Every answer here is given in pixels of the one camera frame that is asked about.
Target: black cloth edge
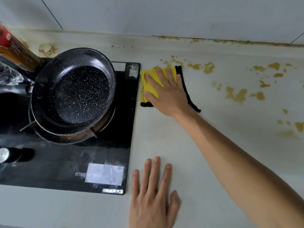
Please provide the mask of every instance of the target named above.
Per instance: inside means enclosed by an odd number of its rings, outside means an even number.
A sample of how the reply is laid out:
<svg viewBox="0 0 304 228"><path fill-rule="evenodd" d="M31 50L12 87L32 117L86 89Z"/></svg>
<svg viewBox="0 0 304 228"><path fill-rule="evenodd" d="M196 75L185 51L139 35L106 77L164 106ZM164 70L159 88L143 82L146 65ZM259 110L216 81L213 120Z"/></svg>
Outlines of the black cloth edge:
<svg viewBox="0 0 304 228"><path fill-rule="evenodd" d="M186 97L187 97L187 100L188 100L188 104L189 104L196 112L200 113L201 110L198 109L198 108L196 107L196 105L193 104L193 102L191 101L190 96L189 96L189 94L188 94L188 91L187 91L187 88L186 88L186 85L185 85L185 82L184 82L182 67L181 67L181 66L175 66L175 70L176 70L176 74L180 74L180 75L181 75L181 81L182 81L182 83L183 83L183 88L184 88L184 91L185 91L185 93L186 93ZM142 107L154 107L154 106L152 105L152 103L149 102L149 101L148 101L148 102L141 102L140 105L141 105Z"/></svg>

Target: forearm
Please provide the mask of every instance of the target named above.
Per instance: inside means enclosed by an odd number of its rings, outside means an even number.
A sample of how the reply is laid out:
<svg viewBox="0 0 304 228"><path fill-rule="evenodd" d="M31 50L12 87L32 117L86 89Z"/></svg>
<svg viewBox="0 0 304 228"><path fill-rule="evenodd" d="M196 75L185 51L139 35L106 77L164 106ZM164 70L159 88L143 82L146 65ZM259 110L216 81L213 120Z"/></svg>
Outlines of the forearm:
<svg viewBox="0 0 304 228"><path fill-rule="evenodd" d="M259 227L303 227L302 198L270 169L189 110L176 120L235 203Z"/></svg>

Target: yellow cleaning cloth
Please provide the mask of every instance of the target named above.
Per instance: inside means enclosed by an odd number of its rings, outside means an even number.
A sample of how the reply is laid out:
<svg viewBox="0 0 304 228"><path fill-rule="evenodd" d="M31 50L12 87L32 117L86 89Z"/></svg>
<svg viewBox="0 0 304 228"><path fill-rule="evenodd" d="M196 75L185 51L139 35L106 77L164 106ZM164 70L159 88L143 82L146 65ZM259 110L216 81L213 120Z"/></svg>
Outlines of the yellow cleaning cloth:
<svg viewBox="0 0 304 228"><path fill-rule="evenodd" d="M173 66L170 67L170 69L172 71L174 80L176 82L177 81L176 80L176 76L177 76L176 69ZM168 78L167 73L166 73L166 68L162 68L162 70L163 70L166 78ZM156 73L156 69L142 70L140 72L140 78L141 78L141 81L142 81L142 84L143 84L143 88L142 88L142 92L141 92L141 101L140 102L143 102L143 103L147 103L148 102L148 100L143 96L143 92L144 91L151 92L156 98L158 98L158 94L157 94L156 90L147 82L147 80L145 78L145 73L150 74L150 76L153 77L153 79L155 81L157 81L158 84L160 84L162 87L164 87L163 84L161 83L161 81L158 78L158 75Z"/></svg>

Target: finger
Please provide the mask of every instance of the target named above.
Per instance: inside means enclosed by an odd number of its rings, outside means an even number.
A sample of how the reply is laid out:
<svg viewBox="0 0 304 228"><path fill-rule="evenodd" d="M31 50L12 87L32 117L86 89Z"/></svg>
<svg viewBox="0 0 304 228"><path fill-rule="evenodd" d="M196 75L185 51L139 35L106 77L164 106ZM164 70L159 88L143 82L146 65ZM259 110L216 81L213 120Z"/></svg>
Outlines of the finger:
<svg viewBox="0 0 304 228"><path fill-rule="evenodd" d="M145 73L145 77L148 83L156 90L157 93L159 93L162 90L162 86L158 84L157 81L155 81L150 74Z"/></svg>
<svg viewBox="0 0 304 228"><path fill-rule="evenodd" d="M172 70L170 68L166 68L166 73L167 73L170 85L177 86L176 82L174 80L173 74L172 74Z"/></svg>
<svg viewBox="0 0 304 228"><path fill-rule="evenodd" d="M164 85L164 87L167 87L167 86L170 85L169 82L168 82L168 79L166 78L163 70L160 67L156 68L156 73L157 73L157 76L158 76L159 80Z"/></svg>
<svg viewBox="0 0 304 228"><path fill-rule="evenodd" d="M165 199L168 195L168 189L171 181L171 175L172 175L172 165L166 164L164 174L161 180L161 185L159 186L159 190L157 193L157 197L161 199Z"/></svg>
<svg viewBox="0 0 304 228"><path fill-rule="evenodd" d="M176 190L172 192L171 196L170 196L170 206L168 209L168 213L167 213L167 227L168 228L172 228L175 224L176 218L177 218L177 213L179 211L180 208L180 199L177 195Z"/></svg>
<svg viewBox="0 0 304 228"><path fill-rule="evenodd" d="M158 184L158 178L159 178L159 168L161 166L161 159L160 157L155 157L153 161L153 166L149 178L149 185L147 194L151 197L155 196L155 190Z"/></svg>
<svg viewBox="0 0 304 228"><path fill-rule="evenodd" d="M140 192L139 194L145 195L148 188L149 176L151 170L151 159L147 159L145 161L145 165L143 166L143 175L140 183Z"/></svg>
<svg viewBox="0 0 304 228"><path fill-rule="evenodd" d="M156 97L154 97L154 95L148 91L144 91L143 92L144 97L152 103L153 106L155 106L156 102L158 101L158 99Z"/></svg>
<svg viewBox="0 0 304 228"><path fill-rule="evenodd" d="M176 76L176 80L177 80L177 87L180 88L180 89L182 89L182 90L184 90L184 88L183 88L183 82L181 80L181 75L180 74L178 74Z"/></svg>
<svg viewBox="0 0 304 228"><path fill-rule="evenodd" d="M134 170L132 175L132 200L136 199L139 194L139 171Z"/></svg>

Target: hand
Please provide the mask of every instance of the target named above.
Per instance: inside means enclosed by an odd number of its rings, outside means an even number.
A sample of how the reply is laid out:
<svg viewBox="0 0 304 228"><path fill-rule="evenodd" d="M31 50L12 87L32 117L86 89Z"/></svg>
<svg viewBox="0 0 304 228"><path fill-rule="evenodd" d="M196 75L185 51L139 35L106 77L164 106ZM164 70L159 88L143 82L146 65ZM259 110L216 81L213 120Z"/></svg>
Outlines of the hand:
<svg viewBox="0 0 304 228"><path fill-rule="evenodd" d="M188 111L190 108L181 81L181 76L180 74L177 75L176 84L170 68L166 69L168 79L161 68L156 68L156 73L164 87L158 84L148 73L145 73L145 77L149 84L154 87L159 98L157 99L152 93L147 91L145 91L143 95L161 113L176 119L177 115Z"/></svg>
<svg viewBox="0 0 304 228"><path fill-rule="evenodd" d="M167 164L158 192L161 159L154 158L152 171L151 159L147 159L143 167L143 175L139 190L139 171L134 170L132 176L132 198L129 213L129 228L172 228L180 207L176 191L170 196L170 205L166 211L172 165Z"/></svg>

